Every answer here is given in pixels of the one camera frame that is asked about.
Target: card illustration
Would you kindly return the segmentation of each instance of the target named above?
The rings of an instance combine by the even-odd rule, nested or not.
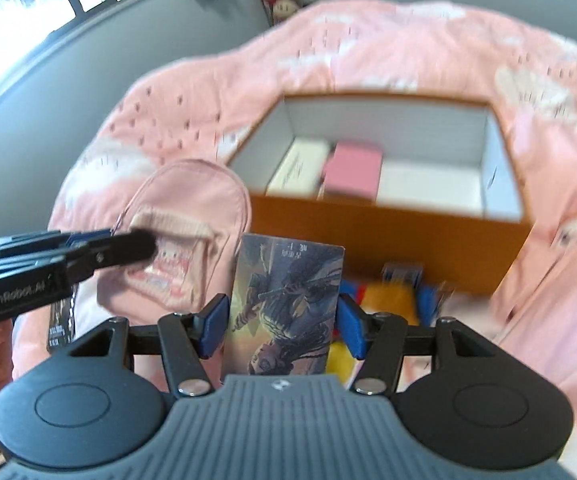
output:
[[[245,234],[224,375],[324,373],[343,256],[342,247]]]

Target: cardboard box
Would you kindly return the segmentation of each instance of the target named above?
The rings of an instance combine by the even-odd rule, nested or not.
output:
[[[383,148],[377,203],[267,196],[296,137]],[[251,191],[252,231],[346,248],[345,272],[418,262],[429,281],[492,294],[531,229],[494,109],[446,96],[283,96],[230,158]]]

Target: pink bag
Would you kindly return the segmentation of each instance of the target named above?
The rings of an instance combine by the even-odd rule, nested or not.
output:
[[[248,190],[228,168],[193,159],[162,167],[115,225],[118,233],[154,232],[157,253],[149,262],[101,272],[96,286],[94,279],[82,284],[75,304],[78,335],[108,316],[154,324],[171,312],[198,312],[218,293],[230,295],[235,254],[250,221]],[[221,361],[218,351],[203,363],[216,386]],[[136,356],[135,370],[167,388],[159,356]]]

